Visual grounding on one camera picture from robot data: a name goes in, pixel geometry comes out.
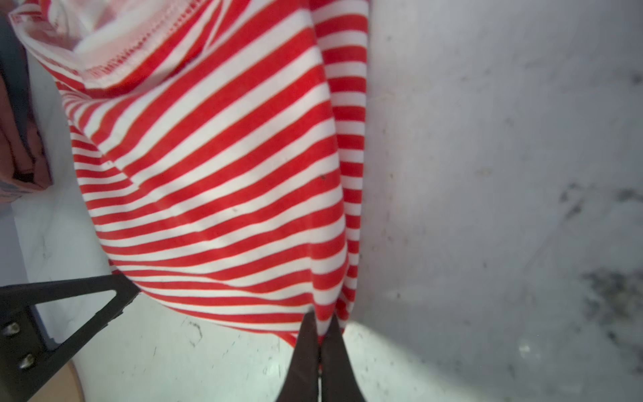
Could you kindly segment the red white striped tank top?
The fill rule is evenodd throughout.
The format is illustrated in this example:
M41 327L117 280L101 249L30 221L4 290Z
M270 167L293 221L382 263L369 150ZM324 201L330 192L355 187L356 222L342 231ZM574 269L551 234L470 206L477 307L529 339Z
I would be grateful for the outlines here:
M296 343L358 282L367 1L23 1L110 262L195 318Z

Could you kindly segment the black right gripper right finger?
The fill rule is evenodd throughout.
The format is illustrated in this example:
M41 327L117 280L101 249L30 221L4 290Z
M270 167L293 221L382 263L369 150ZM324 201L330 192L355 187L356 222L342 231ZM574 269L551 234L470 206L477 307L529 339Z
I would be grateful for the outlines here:
M321 400L365 402L343 340L338 317L334 316L320 346Z

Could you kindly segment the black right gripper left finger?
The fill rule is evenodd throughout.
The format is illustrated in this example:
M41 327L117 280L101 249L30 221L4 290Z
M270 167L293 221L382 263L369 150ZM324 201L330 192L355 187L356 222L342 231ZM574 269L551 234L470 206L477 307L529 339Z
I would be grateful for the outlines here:
M318 400L319 338L314 313L304 316L289 370L277 402Z

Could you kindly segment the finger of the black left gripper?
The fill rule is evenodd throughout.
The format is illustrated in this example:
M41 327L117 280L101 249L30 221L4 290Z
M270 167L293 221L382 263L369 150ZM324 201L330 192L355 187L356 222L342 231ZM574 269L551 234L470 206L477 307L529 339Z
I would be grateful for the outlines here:
M3 286L1 400L30 400L139 292L122 274Z

